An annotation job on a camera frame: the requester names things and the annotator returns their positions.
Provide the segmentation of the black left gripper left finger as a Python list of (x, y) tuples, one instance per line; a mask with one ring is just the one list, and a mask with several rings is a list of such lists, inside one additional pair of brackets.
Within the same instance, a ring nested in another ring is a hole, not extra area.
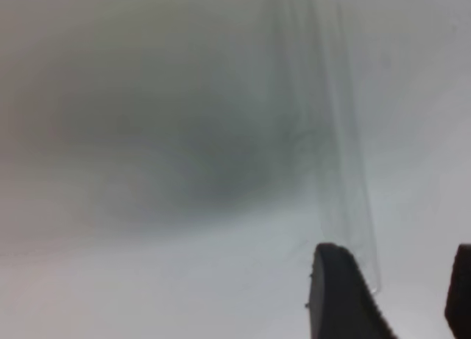
[(316, 246), (305, 307), (315, 339), (397, 337), (382, 316), (354, 256), (335, 243)]

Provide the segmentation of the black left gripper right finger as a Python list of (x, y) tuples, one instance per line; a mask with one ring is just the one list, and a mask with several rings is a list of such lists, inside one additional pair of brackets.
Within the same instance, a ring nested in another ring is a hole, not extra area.
[(454, 338), (470, 339), (470, 244), (460, 244), (457, 249), (445, 318)]

